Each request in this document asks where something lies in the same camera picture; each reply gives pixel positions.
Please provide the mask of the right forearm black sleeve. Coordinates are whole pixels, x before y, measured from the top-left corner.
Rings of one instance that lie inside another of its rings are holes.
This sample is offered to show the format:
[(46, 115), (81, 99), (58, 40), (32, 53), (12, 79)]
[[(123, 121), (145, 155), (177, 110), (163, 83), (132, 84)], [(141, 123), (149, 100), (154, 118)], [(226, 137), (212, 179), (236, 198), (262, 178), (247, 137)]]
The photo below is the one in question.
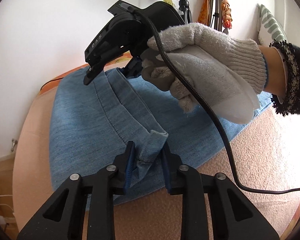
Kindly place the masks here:
[(267, 72), (263, 90), (271, 94), (276, 113), (300, 115), (300, 47), (274, 40), (258, 48)]

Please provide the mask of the right hand grey glove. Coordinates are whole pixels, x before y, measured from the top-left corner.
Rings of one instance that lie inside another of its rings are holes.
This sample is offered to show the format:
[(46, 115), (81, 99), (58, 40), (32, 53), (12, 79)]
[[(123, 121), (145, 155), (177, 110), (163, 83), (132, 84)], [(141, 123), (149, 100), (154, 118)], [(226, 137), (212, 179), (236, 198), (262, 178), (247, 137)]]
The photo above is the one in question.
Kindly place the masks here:
[(159, 37), (173, 65), (217, 116), (237, 124), (253, 119), (267, 83), (267, 65), (255, 41), (200, 23), (170, 27)]

